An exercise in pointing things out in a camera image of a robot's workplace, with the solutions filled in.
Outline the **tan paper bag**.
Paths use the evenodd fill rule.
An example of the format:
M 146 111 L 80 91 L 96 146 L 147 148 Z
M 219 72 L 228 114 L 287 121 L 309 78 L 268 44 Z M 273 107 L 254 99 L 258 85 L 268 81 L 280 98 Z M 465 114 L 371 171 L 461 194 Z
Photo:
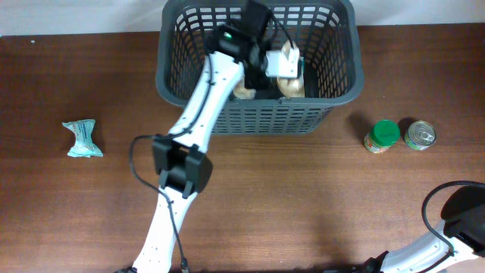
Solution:
M 277 97 L 304 97 L 304 64 L 298 46 L 287 40 L 279 50 L 265 52 L 262 67 L 254 64 L 245 66 L 244 76 L 233 89 L 238 99 L 268 98 L 270 90 L 278 89 Z

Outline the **grey plastic shopping basket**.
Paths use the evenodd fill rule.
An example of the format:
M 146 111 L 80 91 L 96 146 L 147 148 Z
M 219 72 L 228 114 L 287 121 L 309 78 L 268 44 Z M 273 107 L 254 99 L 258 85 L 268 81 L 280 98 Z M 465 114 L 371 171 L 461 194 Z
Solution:
M 169 1 L 159 95 L 222 102 L 216 134 L 306 134 L 364 85 L 355 10 L 338 1 Z

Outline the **green lid glass jar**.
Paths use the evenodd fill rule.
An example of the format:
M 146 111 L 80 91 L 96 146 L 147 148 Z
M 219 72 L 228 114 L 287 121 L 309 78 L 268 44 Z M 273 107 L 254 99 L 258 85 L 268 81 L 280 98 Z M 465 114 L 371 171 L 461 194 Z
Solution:
M 400 138 L 397 123 L 391 120 L 378 121 L 364 138 L 365 148 L 372 153 L 383 153 Z

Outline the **silver pull-tab tin can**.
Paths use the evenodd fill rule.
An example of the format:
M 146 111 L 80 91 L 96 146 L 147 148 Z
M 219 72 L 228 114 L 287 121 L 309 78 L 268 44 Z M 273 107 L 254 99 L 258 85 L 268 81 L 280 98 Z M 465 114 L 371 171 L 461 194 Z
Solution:
M 414 150 L 425 150 L 437 141 L 434 127 L 426 121 L 413 122 L 405 133 L 404 141 Z

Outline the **teal wet wipes packet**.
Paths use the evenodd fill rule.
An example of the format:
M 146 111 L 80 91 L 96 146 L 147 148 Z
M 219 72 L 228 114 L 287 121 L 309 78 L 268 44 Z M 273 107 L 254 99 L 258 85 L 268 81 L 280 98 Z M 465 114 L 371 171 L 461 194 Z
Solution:
M 79 121 L 63 122 L 62 125 L 70 130 L 75 136 L 74 145 L 67 153 L 68 156 L 79 158 L 92 156 L 102 157 L 103 153 L 92 140 L 92 132 L 95 126 L 94 119 L 83 119 Z

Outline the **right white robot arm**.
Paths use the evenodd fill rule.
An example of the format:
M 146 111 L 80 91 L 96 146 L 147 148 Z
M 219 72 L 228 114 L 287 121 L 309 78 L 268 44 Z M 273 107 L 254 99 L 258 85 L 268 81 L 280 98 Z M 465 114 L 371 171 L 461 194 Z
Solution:
M 436 227 L 427 218 L 427 205 L 436 193 L 458 186 L 444 204 Z M 368 259 L 358 272 L 439 272 L 451 265 L 484 257 L 484 184 L 458 180 L 431 190 L 421 207 L 428 232 L 413 243 Z

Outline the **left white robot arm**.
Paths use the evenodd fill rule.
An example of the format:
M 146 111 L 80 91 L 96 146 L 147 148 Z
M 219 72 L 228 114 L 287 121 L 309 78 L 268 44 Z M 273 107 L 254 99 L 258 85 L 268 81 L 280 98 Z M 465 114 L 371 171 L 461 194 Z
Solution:
M 157 193 L 158 201 L 140 254 L 128 272 L 168 272 L 181 248 L 183 219 L 207 185 L 213 165 L 206 155 L 217 118 L 234 88 L 265 89 L 273 79 L 297 80 L 303 73 L 299 51 L 273 50 L 265 38 L 268 24 L 282 29 L 273 11 L 249 1 L 239 19 L 216 26 L 205 42 L 205 62 L 185 110 L 165 135 L 148 135 L 158 183 L 137 180 Z

